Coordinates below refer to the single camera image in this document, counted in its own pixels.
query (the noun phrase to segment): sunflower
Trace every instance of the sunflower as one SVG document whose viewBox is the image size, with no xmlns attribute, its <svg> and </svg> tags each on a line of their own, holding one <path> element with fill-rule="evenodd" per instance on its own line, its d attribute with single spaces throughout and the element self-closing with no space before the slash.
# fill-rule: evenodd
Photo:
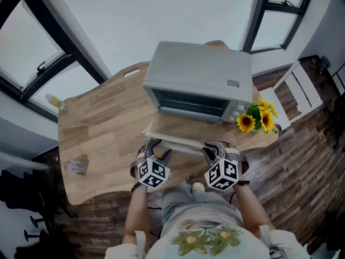
<svg viewBox="0 0 345 259">
<path fill-rule="evenodd" d="M 261 123 L 263 125 L 264 132 L 267 134 L 267 131 L 273 129 L 274 121 L 269 110 L 260 111 Z"/>
<path fill-rule="evenodd" d="M 272 114 L 278 118 L 278 112 L 274 110 L 273 102 L 270 102 L 270 110 L 271 110 Z"/>
<path fill-rule="evenodd" d="M 259 98 L 258 108 L 263 111 L 263 110 L 269 109 L 270 105 L 269 105 L 268 102 L 266 102 L 266 101 L 262 100 L 261 98 Z"/>
<path fill-rule="evenodd" d="M 250 132 L 254 129 L 255 127 L 255 119 L 243 113 L 239 117 L 236 118 L 237 125 L 239 126 L 239 129 L 243 132 Z"/>
</svg>

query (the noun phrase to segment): small bottle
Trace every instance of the small bottle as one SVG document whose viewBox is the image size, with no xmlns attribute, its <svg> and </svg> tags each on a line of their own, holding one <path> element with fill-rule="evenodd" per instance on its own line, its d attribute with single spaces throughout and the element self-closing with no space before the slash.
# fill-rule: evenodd
<svg viewBox="0 0 345 259">
<path fill-rule="evenodd" d="M 58 97 L 54 96 L 53 94 L 46 94 L 45 98 L 47 99 L 48 103 L 53 105 L 54 107 L 63 110 L 65 107 L 64 101 L 61 101 Z"/>
</svg>

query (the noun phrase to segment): dark wood floor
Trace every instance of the dark wood floor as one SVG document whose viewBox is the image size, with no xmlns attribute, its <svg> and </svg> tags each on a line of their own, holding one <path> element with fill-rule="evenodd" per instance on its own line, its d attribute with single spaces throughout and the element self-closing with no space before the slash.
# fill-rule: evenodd
<svg viewBox="0 0 345 259">
<path fill-rule="evenodd" d="M 319 75 L 311 61 L 302 63 L 321 99 L 333 108 L 336 94 L 326 78 Z M 254 78 L 258 90 L 273 86 L 287 69 Z M 288 117 L 298 115 L 296 101 L 287 85 L 283 83 L 276 91 Z M 323 106 L 295 122 L 279 140 L 266 148 L 246 152 L 250 169 L 245 177 L 273 224 L 278 229 L 293 232 L 301 244 L 308 243 L 308 251 L 315 250 L 322 237 L 325 211 L 342 212 L 345 209 L 345 156 L 341 149 L 345 144 L 341 138 L 340 147 L 333 150 L 335 138 L 323 130 L 331 120 L 322 111 Z M 43 156 L 50 166 L 49 177 L 57 174 L 59 190 L 64 192 L 58 151 Z M 192 182 L 204 182 L 203 174 L 195 174 Z M 160 194 L 151 194 L 150 206 L 160 205 Z M 54 227 L 61 230 L 71 243 L 81 246 L 74 250 L 75 258 L 104 258 L 108 247 L 121 243 L 123 226 L 130 202 L 129 192 L 109 193 L 97 196 L 79 206 L 67 207 L 78 214 L 70 219 L 62 213 L 56 217 Z M 232 202 L 237 205 L 236 196 Z M 151 210 L 152 231 L 158 233 L 160 210 Z"/>
</svg>

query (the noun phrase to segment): label sticker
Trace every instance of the label sticker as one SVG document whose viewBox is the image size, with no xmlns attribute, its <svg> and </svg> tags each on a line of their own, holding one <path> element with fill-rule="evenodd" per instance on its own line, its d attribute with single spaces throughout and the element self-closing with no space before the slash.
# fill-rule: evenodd
<svg viewBox="0 0 345 259">
<path fill-rule="evenodd" d="M 237 81 L 237 80 L 227 80 L 227 85 L 239 88 L 239 81 Z"/>
</svg>

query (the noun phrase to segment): white chair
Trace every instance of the white chair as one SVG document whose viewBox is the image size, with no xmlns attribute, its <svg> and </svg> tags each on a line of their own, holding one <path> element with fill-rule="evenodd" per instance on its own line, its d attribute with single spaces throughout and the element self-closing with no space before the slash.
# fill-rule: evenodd
<svg viewBox="0 0 345 259">
<path fill-rule="evenodd" d="M 283 81 L 285 81 L 287 86 L 290 88 L 290 91 L 298 104 L 297 110 L 301 112 L 301 114 L 291 120 L 288 119 L 277 95 L 274 93 Z M 274 122 L 279 124 L 282 130 L 290 127 L 293 122 L 323 104 L 323 101 L 316 91 L 312 81 L 309 79 L 307 73 L 304 71 L 298 60 L 290 67 L 275 86 L 264 89 L 259 93 L 265 101 L 274 102 L 274 109 L 278 113 L 278 118 L 274 117 Z"/>
</svg>

